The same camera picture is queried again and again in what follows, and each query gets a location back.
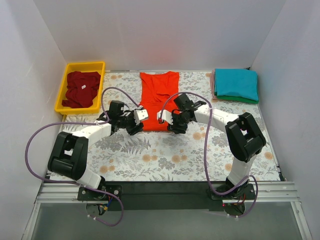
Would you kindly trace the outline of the orange t shirt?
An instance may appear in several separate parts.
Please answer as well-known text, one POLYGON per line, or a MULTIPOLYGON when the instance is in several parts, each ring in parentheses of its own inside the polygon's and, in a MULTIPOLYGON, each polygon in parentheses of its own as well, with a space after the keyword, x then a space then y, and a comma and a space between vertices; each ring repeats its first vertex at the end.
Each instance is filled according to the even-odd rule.
POLYGON ((145 132, 166 132, 168 123, 160 124, 157 119, 157 113, 162 110, 163 106, 168 111, 177 108, 173 100, 165 103, 170 96, 179 91, 180 74, 169 71, 163 74, 140 73, 142 83, 142 93, 140 105, 148 113, 148 120, 143 122, 145 132))

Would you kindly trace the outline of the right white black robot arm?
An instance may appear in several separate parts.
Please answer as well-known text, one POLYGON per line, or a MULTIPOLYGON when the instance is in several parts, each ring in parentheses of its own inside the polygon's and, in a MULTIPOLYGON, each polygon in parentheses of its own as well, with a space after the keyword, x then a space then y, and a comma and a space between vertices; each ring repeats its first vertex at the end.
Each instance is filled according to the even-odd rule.
POLYGON ((266 139, 250 113, 228 113, 213 108, 211 102, 203 96, 199 101, 193 102, 189 95, 189 92, 184 91, 170 96, 169 100, 174 101, 178 113, 163 107, 156 114, 157 120, 160 124, 167 122, 168 130, 175 134, 184 134, 190 122, 206 124, 208 128, 224 132, 233 155, 231 171, 226 178, 224 191, 218 191, 212 184, 209 188, 216 196, 228 195, 237 199, 245 192, 244 186, 251 178, 253 162, 266 145, 266 139))

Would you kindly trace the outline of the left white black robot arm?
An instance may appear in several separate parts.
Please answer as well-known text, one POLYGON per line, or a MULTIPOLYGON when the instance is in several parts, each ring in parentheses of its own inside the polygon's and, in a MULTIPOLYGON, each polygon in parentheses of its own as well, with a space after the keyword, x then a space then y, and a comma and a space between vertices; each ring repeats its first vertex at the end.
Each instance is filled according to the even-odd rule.
POLYGON ((48 161, 48 170, 89 187, 89 194, 95 200, 103 199, 107 193, 105 179, 87 166, 89 147, 120 129, 133 136, 143 130, 143 121, 149 118, 141 105, 133 110, 124 107, 124 102, 114 100, 93 125, 73 132, 60 132, 48 161))

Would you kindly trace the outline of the floral patterned table mat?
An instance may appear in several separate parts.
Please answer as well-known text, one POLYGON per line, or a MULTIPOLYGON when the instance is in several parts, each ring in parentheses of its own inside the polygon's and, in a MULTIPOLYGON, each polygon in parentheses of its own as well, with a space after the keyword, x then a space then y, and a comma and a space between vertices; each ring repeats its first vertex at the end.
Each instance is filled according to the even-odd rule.
MULTIPOLYGON (((179 90, 205 97, 215 109, 237 115, 245 112, 252 114, 266 139, 266 145, 254 160, 250 174, 257 181, 280 181, 278 163, 258 105, 213 99, 210 78, 211 72, 180 72, 179 90)), ((107 87, 120 88, 137 103, 141 101, 139 72, 107 72, 103 89, 107 87)), ((114 89, 103 96, 106 109, 112 100, 125 102, 131 109, 135 107, 123 93, 114 89)), ((88 149, 87 166, 107 181, 205 181, 203 158, 206 128, 205 124, 191 122, 186 134, 140 132, 133 136, 121 129, 88 149)), ((207 143, 210 180, 225 181, 232 163, 233 155, 226 134, 211 127, 207 143)))

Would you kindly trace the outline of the folded pink t shirt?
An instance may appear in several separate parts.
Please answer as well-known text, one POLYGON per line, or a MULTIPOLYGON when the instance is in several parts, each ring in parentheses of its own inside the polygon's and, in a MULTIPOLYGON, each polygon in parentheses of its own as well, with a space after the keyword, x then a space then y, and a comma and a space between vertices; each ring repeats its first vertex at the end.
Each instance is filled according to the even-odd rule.
POLYGON ((211 88, 211 93, 212 93, 212 98, 214 100, 217 100, 217 96, 216 96, 216 93, 215 93, 215 70, 213 70, 211 72, 211 77, 210 77, 210 88, 211 88))

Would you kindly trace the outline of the dark red t shirt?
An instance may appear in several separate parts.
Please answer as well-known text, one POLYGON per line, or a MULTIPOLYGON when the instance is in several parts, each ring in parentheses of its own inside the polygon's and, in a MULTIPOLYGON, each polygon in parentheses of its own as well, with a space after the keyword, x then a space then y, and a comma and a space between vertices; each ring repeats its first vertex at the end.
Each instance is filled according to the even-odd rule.
POLYGON ((64 107, 72 109, 89 108, 98 95, 101 75, 95 72, 74 71, 67 75, 66 100, 62 100, 64 107))

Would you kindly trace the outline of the yellow plastic bin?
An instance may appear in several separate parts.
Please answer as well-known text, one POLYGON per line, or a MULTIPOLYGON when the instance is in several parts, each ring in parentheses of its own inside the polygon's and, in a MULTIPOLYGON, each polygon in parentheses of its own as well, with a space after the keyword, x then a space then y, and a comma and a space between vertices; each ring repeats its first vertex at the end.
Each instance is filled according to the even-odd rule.
POLYGON ((76 115, 76 114, 95 114, 98 113, 101 106, 101 95, 102 95, 102 88, 103 88, 103 81, 105 75, 105 62, 103 61, 96 61, 96 62, 76 62, 76 63, 69 63, 66 66, 64 71, 64 76, 62 78, 62 82, 60 85, 59 93, 57 96, 57 100, 55 103, 54 110, 62 115, 76 115), (71 108, 65 107, 62 105, 62 100, 66 100, 65 94, 67 92, 67 75, 71 72, 98 72, 101 76, 100 78, 100 85, 98 89, 97 96, 93 99, 93 105, 88 108, 71 108))

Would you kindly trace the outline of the folded green t shirt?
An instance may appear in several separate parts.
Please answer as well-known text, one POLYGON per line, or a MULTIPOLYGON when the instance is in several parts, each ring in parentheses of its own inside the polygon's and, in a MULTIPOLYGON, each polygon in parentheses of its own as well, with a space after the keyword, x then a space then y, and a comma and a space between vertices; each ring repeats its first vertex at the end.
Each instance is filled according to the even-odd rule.
POLYGON ((224 100, 224 101, 241 102, 241 103, 247 103, 247 104, 258 104, 259 103, 259 100, 252 100, 252 99, 244 98, 241 96, 222 95, 222 96, 217 96, 217 99, 224 100))

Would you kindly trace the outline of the folded teal t shirt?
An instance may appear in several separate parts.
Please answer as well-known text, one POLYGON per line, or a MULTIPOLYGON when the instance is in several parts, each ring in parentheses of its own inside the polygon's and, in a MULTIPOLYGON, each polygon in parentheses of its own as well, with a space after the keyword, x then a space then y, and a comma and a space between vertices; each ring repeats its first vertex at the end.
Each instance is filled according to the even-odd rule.
POLYGON ((216 68, 214 94, 217 97, 235 97, 258 103, 258 74, 240 68, 216 68))

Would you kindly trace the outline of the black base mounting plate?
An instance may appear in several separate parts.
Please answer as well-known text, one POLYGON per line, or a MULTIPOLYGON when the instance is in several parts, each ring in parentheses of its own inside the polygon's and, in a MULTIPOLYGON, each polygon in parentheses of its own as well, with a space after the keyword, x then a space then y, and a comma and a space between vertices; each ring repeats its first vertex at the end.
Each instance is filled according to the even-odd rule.
POLYGON ((109 211, 125 210, 209 210, 236 209, 243 214, 245 202, 254 200, 253 184, 224 196, 215 195, 205 181, 107 181, 104 193, 79 188, 77 200, 102 204, 111 201, 109 211))

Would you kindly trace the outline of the aluminium frame rail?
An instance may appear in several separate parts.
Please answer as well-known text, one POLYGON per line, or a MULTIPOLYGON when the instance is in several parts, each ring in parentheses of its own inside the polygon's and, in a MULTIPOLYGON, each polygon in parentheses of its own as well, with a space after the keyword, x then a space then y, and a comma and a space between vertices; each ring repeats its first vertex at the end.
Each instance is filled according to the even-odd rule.
POLYGON ((85 203, 107 205, 117 197, 125 210, 191 210, 209 207, 221 212, 224 207, 243 208, 252 202, 290 202, 304 240, 312 239, 300 197, 290 181, 249 181, 228 194, 214 193, 204 181, 107 181, 100 190, 68 183, 41 185, 22 239, 30 240, 42 203, 85 203))

